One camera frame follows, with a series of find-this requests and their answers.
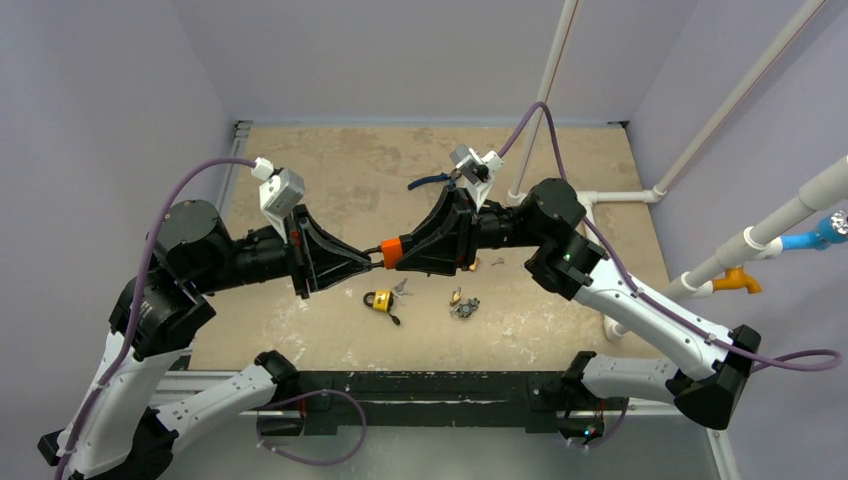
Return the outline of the orange black padlock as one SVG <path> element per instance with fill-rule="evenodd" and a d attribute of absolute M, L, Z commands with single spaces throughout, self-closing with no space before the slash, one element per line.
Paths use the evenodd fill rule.
<path fill-rule="evenodd" d="M 368 256 L 381 254 L 383 258 L 382 266 L 387 270 L 392 270 L 404 255 L 403 241 L 400 237 L 390 238 L 382 241 L 378 246 L 366 249 L 364 253 Z"/>

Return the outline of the yellow black padlock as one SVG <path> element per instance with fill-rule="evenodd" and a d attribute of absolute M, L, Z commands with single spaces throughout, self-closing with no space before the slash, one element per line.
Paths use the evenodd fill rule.
<path fill-rule="evenodd" d="M 403 305 L 406 296 L 412 296 L 411 292 L 405 290 L 407 281 L 408 279 L 404 278 L 388 290 L 366 292 L 362 297 L 362 302 L 366 307 L 387 315 L 395 326 L 400 326 L 401 321 L 394 313 L 394 308 Z"/>

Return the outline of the long shackle brass padlock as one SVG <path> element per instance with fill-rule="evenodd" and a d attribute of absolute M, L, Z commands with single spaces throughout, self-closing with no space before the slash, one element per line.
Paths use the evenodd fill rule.
<path fill-rule="evenodd" d="M 449 304 L 451 306 L 455 306 L 455 305 L 460 303 L 461 299 L 462 299 L 462 288 L 457 287 L 451 294 Z"/>

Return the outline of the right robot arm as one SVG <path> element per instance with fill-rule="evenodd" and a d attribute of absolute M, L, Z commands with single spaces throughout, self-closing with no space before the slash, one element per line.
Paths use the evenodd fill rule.
<path fill-rule="evenodd" d="M 578 354 L 561 381 L 569 404 L 652 400 L 701 426 L 727 428 L 751 375 L 759 333 L 700 318 L 619 272 L 610 251 L 580 234 L 585 214 L 560 178 L 541 181 L 516 207 L 477 205 L 467 189 L 445 187 L 421 224 L 381 250 L 389 269 L 452 276 L 481 249 L 532 248 L 525 268 L 542 289 L 613 318 L 661 353 L 658 360 Z"/>

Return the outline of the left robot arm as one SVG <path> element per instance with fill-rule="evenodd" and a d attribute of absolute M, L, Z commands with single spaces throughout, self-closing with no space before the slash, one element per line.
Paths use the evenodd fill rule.
<path fill-rule="evenodd" d="M 85 399 L 66 428 L 40 439 L 39 451 L 59 479 L 155 479 L 178 452 L 229 418 L 300 401 L 298 370 L 272 350 L 187 399 L 150 404 L 165 373 L 214 317 L 211 294 L 289 278 L 307 298 L 371 268 L 368 254 L 317 227 L 300 205 L 281 230 L 265 227 L 239 239 L 207 201 L 169 207 L 110 315 Z"/>

